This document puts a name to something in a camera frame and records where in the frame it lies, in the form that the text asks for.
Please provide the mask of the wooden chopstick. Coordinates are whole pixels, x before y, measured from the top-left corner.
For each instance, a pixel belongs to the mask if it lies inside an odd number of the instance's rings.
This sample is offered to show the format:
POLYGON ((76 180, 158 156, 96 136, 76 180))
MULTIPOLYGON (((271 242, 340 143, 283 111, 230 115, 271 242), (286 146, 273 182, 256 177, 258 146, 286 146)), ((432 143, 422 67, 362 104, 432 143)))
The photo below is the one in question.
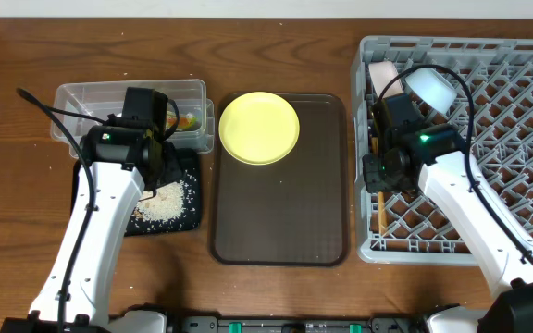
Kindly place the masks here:
MULTIPOLYGON (((371 137, 371 148, 372 148, 373 154, 378 153, 378 138, 377 137, 371 137)), ((380 236, 383 236, 388 226, 387 215, 385 211, 385 198, 384 198, 383 191, 378 192, 377 199, 378 199, 378 233, 380 236)))

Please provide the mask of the cooked rice pile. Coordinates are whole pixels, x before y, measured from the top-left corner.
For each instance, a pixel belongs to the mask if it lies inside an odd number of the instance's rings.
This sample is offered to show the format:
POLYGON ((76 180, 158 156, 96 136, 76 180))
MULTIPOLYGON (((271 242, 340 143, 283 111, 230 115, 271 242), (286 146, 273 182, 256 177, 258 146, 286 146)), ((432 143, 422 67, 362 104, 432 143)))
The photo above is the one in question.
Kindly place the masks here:
POLYGON ((133 214, 145 221, 166 221, 184 213, 185 183, 172 182, 155 191, 144 191, 133 214))

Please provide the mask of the green snack wrapper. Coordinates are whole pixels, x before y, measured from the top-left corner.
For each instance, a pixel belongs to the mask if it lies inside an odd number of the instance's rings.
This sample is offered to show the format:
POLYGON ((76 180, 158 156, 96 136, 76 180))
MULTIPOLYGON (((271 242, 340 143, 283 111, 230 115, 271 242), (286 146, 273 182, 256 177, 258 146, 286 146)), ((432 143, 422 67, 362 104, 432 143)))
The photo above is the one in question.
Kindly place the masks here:
POLYGON ((178 124, 176 131, 194 131, 198 128, 199 120, 194 113, 180 114, 176 117, 174 112, 168 111, 166 129, 168 130, 174 124, 178 124))

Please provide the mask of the light blue bowl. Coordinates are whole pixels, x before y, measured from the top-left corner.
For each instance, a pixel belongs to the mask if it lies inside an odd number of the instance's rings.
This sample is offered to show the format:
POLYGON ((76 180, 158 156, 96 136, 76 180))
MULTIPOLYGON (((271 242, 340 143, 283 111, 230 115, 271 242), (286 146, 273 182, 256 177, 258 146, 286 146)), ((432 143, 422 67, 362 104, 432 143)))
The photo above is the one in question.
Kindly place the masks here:
POLYGON ((417 69, 405 82, 423 102, 441 114, 449 111, 457 96, 453 86, 433 68, 417 69))

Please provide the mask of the pink round bowl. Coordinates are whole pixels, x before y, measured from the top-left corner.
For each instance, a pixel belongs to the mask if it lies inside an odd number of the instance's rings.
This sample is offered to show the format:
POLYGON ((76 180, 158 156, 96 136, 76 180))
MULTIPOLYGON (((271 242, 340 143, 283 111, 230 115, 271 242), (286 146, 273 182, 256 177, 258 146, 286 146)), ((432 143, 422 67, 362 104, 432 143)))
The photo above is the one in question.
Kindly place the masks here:
MULTIPOLYGON (((395 65, 390 61, 370 63, 368 65, 371 83, 376 95, 380 95, 388 83, 398 76, 395 65)), ((391 97, 404 92, 400 80, 395 81, 384 94, 385 97, 391 97)))

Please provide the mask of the yellow round plate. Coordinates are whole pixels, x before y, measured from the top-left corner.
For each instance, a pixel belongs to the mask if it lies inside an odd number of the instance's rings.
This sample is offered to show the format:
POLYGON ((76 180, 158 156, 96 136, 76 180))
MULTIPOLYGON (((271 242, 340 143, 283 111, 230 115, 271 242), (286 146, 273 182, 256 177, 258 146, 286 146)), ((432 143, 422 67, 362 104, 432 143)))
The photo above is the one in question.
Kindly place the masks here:
POLYGON ((300 120, 290 102, 272 92, 248 92, 222 111, 219 139, 236 160, 269 165, 288 155, 300 136, 300 120))

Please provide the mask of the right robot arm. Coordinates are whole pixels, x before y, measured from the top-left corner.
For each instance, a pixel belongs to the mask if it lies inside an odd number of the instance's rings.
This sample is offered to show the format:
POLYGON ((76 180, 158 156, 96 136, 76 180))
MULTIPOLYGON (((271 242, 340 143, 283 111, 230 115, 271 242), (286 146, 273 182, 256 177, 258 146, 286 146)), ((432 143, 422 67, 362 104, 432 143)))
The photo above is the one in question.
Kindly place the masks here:
POLYGON ((492 298, 425 315, 426 332, 533 332, 533 238, 483 177, 449 124, 428 126, 401 93, 370 108, 377 150, 363 158, 369 192, 419 192, 446 216, 474 256, 492 298))

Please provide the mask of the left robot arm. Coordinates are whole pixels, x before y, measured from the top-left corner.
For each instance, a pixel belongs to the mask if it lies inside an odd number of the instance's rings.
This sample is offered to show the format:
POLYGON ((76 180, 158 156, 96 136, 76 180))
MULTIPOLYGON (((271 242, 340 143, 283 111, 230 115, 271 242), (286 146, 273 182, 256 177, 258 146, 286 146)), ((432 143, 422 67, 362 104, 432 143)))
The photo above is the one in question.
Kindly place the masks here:
POLYGON ((24 318, 8 317, 4 332, 166 332, 168 316, 149 306, 118 318, 109 314, 110 290, 124 234, 144 191, 170 177, 168 138, 176 131, 167 111, 176 103, 154 89, 129 87, 119 116, 97 120, 75 140, 57 109, 30 92, 24 100, 40 108, 68 139, 81 168, 75 201, 56 261, 24 318))

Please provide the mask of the grey plastic dishwasher rack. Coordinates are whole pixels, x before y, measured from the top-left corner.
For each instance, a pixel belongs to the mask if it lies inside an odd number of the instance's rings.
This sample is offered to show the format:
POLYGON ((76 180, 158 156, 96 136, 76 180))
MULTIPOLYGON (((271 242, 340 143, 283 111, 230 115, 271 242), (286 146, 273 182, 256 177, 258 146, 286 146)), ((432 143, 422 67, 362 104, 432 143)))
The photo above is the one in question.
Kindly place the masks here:
MULTIPOLYGON (((446 114, 421 101, 429 124, 450 123, 473 133, 473 153, 491 187, 533 238, 533 40, 367 36, 351 66, 355 155, 372 151, 369 107, 375 102, 368 65, 397 69, 437 64, 457 73, 459 94, 446 114)), ((356 242, 372 264, 472 265, 474 258, 441 210, 424 197, 384 193, 388 226, 378 233, 378 199, 356 179, 356 242)))

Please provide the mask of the lower clear plastic bin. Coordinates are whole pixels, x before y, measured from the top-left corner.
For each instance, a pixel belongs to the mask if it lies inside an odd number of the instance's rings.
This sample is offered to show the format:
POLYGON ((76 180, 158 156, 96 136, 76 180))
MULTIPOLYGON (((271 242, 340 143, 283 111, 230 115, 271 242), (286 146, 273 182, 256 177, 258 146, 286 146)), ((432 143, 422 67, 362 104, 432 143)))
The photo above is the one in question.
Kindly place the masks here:
MULTIPOLYGON (((120 116, 123 104, 123 101, 82 103, 74 98, 65 98, 64 100, 56 99, 54 107, 105 120, 109 114, 120 116)), ((198 117, 199 125, 194 131, 176 131, 168 140, 176 148, 191 148, 199 154, 210 153, 214 148, 215 141, 213 103, 210 100, 177 99, 176 105, 180 114, 194 113, 198 117)), ((97 125, 97 122, 90 119, 69 116, 63 116, 62 121, 77 142, 92 126, 97 125)))

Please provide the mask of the clear plastic bin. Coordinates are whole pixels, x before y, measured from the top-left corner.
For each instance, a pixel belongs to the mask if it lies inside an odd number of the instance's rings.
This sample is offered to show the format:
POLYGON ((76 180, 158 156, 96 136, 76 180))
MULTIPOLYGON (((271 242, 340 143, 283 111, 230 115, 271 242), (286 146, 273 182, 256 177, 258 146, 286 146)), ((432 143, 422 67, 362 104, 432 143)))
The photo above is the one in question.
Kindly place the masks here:
POLYGON ((129 87, 154 89, 175 101, 180 116, 192 124, 178 133, 192 138, 206 129, 209 119, 206 86, 202 80, 121 80, 67 83, 56 90, 54 107, 106 120, 109 114, 122 113, 129 87))
MULTIPOLYGON (((123 104, 123 101, 82 103, 74 98, 65 98, 64 100, 56 99, 54 107, 105 120, 109 114, 120 116, 123 104)), ((176 131, 168 140, 176 148, 191 148, 199 154, 210 153, 214 148, 215 141, 213 103, 210 100, 177 99, 176 105, 180 114, 194 113, 198 117, 199 125, 194 131, 176 131)), ((63 116, 62 121, 77 142, 92 126, 97 125, 97 122, 90 119, 69 116, 63 116)))

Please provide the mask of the black rectangular tray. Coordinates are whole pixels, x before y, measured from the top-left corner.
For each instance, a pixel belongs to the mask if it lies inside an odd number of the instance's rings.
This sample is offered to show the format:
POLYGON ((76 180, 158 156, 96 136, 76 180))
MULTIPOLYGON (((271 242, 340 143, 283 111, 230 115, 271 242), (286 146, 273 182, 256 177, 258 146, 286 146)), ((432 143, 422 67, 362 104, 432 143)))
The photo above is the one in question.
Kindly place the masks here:
POLYGON ((120 164, 94 162, 74 171, 74 204, 68 228, 77 227, 88 209, 92 211, 87 239, 100 237, 117 241, 124 236, 188 231, 200 225, 202 195, 197 153, 192 149, 176 149, 185 183, 184 213, 166 221, 145 221, 133 211, 142 198, 145 182, 136 168, 120 164))

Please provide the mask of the upper clear plastic bin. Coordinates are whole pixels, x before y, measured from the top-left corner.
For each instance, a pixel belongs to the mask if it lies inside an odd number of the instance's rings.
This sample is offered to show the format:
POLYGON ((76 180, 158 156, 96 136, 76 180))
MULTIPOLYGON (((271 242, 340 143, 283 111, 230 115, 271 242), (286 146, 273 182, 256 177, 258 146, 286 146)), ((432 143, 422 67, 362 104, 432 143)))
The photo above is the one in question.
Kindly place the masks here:
POLYGON ((175 101, 180 116, 192 124, 178 133, 192 138, 206 129, 209 119, 206 86, 202 80, 121 80, 67 83, 56 90, 54 107, 106 120, 109 114, 122 113, 129 87, 154 89, 175 101))

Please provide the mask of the dark brown serving tray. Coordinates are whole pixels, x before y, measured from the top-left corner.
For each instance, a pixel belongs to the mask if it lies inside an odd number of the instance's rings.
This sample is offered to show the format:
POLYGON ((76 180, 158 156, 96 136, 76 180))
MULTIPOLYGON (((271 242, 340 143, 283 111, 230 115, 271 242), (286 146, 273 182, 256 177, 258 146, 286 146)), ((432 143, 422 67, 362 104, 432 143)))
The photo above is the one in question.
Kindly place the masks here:
POLYGON ((332 267, 348 254, 344 105, 324 93, 283 97, 300 122, 288 155, 251 166, 215 148, 209 251, 222 264, 332 267))

